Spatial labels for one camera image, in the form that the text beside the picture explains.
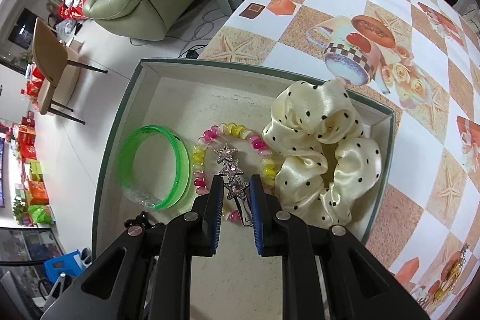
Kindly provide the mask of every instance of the table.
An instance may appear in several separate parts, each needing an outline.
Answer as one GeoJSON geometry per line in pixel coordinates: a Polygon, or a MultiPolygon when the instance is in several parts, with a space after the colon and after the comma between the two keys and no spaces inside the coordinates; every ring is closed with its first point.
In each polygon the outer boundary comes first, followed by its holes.
{"type": "Polygon", "coordinates": [[[245,0],[200,58],[337,78],[395,111],[367,248],[446,318],[480,265],[480,43],[464,19],[444,0],[245,0]]]}

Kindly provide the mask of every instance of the translucent bangle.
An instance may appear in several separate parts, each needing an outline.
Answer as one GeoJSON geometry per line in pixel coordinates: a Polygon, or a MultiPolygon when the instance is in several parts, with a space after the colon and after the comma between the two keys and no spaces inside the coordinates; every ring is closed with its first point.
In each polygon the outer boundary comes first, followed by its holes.
{"type": "Polygon", "coordinates": [[[184,143],[169,130],[156,125],[147,125],[132,133],[122,145],[118,158],[118,180],[125,196],[132,202],[142,206],[162,210],[175,205],[187,190],[190,181],[190,160],[184,143]],[[135,182],[134,159],[138,147],[149,137],[158,133],[163,134],[170,142],[175,160],[177,172],[170,192],[164,199],[158,199],[152,195],[139,191],[135,182]]]}

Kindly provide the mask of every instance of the chair leg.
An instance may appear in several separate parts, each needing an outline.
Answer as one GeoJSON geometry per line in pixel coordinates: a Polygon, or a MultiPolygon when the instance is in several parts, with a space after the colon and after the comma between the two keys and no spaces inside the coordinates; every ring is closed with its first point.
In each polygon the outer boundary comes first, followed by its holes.
{"type": "Polygon", "coordinates": [[[50,107],[48,111],[51,112],[52,114],[59,115],[60,117],[67,118],[69,120],[79,122],[80,124],[85,125],[85,121],[79,120],[75,117],[72,117],[71,115],[65,114],[64,112],[54,109],[53,107],[50,107]]]}
{"type": "Polygon", "coordinates": [[[70,109],[68,106],[62,105],[61,103],[57,102],[56,100],[52,100],[52,104],[55,106],[62,107],[63,109],[70,110],[71,112],[74,112],[73,109],[70,109]]]}
{"type": "Polygon", "coordinates": [[[95,67],[92,67],[91,65],[79,63],[79,62],[76,62],[76,61],[73,61],[73,60],[67,60],[67,64],[68,65],[73,65],[74,67],[89,69],[90,71],[102,72],[104,74],[106,74],[108,72],[108,70],[106,70],[106,69],[95,68],[95,67]]]}

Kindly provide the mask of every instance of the white floor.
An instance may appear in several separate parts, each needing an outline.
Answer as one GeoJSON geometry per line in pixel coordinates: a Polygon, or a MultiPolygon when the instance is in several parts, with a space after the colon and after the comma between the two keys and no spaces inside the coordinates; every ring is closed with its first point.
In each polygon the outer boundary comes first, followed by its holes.
{"type": "MultiPolygon", "coordinates": [[[[214,0],[207,0],[169,35],[191,38],[195,28],[203,22],[202,15],[216,8],[214,0]]],[[[220,16],[222,12],[217,10],[205,19],[220,16]]],[[[211,38],[225,21],[226,17],[215,21],[207,38],[211,38]]],[[[204,26],[197,37],[208,32],[209,25],[204,26]]],[[[73,116],[85,121],[86,125],[35,113],[37,157],[57,221],[57,239],[67,252],[91,246],[93,206],[106,140],[139,61],[150,57],[178,57],[185,45],[188,49],[195,44],[208,43],[208,40],[186,43],[165,38],[155,43],[134,40],[134,44],[145,45],[133,46],[128,38],[115,36],[93,21],[87,21],[75,39],[83,43],[80,53],[87,64],[109,70],[107,74],[89,70],[80,73],[69,107],[75,110],[73,116]]]]}

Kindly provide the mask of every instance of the cream satin scrunchie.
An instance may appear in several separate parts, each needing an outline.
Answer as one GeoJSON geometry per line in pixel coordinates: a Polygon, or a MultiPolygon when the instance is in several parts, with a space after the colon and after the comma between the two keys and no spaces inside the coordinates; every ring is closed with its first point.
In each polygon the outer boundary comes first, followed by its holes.
{"type": "Polygon", "coordinates": [[[382,160],[377,143],[364,138],[361,118],[339,81],[322,86],[292,84],[275,99],[272,122],[263,140],[286,157],[275,178],[275,194],[284,210],[307,224],[328,228],[348,224],[356,199],[380,177],[382,160]],[[333,182],[322,144],[338,143],[333,182]]]}

